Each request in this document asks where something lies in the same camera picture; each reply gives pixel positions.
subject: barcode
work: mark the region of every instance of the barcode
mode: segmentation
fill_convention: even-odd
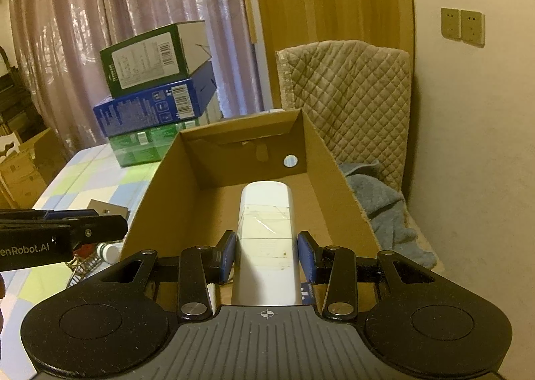
[[[139,140],[139,144],[141,146],[149,144],[149,141],[146,138],[146,132],[144,131],[140,131],[137,133],[137,139]]]
[[[189,98],[188,86],[183,84],[171,87],[171,92],[173,92],[179,118],[194,117],[195,112],[193,111],[192,101]]]
[[[162,61],[164,62],[165,66],[172,65],[174,63],[173,56],[171,54],[171,45],[169,42],[162,43],[158,45],[158,48],[160,50],[160,55],[162,56]]]

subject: cardboard boxes stacked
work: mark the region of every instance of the cardboard boxes stacked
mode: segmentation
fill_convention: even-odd
[[[33,207],[65,164],[63,148],[50,129],[21,143],[18,153],[0,164],[1,207]]]
[[[204,21],[101,51],[111,97],[93,112],[121,166],[160,161],[179,131],[221,119]]]

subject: crosshair marking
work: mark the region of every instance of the crosshair marking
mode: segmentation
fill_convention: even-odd
[[[259,315],[263,316],[265,319],[271,318],[272,316],[276,315],[275,312],[272,310],[266,309],[259,313]]]

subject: white bottle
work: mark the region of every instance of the white bottle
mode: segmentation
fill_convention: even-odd
[[[97,255],[108,264],[115,264],[119,261],[121,255],[121,243],[100,243],[97,245]]]
[[[301,304],[292,211],[292,192],[282,182],[253,182],[243,189],[232,304]]]

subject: cardboard box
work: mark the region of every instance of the cardboard box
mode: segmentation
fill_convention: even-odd
[[[293,167],[283,164],[288,155],[297,159]],[[296,232],[309,231],[320,246],[376,256],[368,219],[325,143],[302,111],[288,110],[181,131],[143,197],[122,257],[142,249],[175,256],[187,247],[215,246],[225,230],[237,230],[244,186],[260,180],[291,188]],[[231,288],[219,287],[219,300],[230,300],[224,292]],[[176,284],[160,291],[158,302],[176,308]],[[361,310],[375,303],[372,285],[359,284],[359,301]]]
[[[110,145],[121,167],[153,163],[162,160],[179,131],[208,125],[220,119],[217,95],[213,95],[207,109],[199,118],[110,137]]]
[[[191,78],[121,98],[109,98],[93,108],[105,137],[201,116],[216,92],[212,63],[204,63]]]
[[[11,206],[33,207],[66,160],[54,132],[46,129],[19,145],[0,163],[2,195]]]
[[[184,80],[212,57],[204,21],[155,28],[100,53],[114,98]]]

